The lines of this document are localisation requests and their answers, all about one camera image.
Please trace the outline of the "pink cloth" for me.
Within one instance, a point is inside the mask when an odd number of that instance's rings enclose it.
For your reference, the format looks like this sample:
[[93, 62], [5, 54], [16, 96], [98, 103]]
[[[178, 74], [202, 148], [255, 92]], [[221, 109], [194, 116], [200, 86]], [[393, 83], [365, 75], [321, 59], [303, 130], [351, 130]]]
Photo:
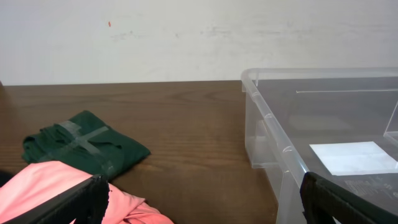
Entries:
[[[30, 164], [1, 187], [1, 223], [11, 220], [90, 178], [59, 161]], [[109, 203], [103, 223], [172, 224], [171, 219], [109, 184]]]

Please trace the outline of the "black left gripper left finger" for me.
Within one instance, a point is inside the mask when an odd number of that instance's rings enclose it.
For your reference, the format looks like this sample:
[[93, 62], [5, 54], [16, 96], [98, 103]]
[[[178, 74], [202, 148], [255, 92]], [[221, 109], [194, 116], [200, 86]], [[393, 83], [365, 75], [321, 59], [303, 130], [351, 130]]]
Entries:
[[108, 181], [94, 175], [5, 224], [101, 224], [108, 203]]

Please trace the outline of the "clear plastic storage bin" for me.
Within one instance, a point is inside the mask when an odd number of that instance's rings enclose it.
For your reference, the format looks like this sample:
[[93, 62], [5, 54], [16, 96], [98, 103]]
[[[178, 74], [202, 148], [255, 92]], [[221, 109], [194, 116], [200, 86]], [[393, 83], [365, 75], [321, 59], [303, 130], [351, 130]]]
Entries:
[[241, 81], [246, 151], [271, 183], [277, 223], [305, 223], [307, 172], [397, 213], [397, 172], [332, 175], [310, 147], [373, 141], [397, 161], [396, 68], [252, 68]]

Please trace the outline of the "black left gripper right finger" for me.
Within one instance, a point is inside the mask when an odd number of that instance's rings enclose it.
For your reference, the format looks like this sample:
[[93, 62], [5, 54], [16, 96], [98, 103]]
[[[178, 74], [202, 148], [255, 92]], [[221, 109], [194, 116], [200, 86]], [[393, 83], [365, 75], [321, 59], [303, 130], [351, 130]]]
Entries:
[[308, 224], [397, 224], [397, 215], [314, 172], [304, 175], [300, 197]]

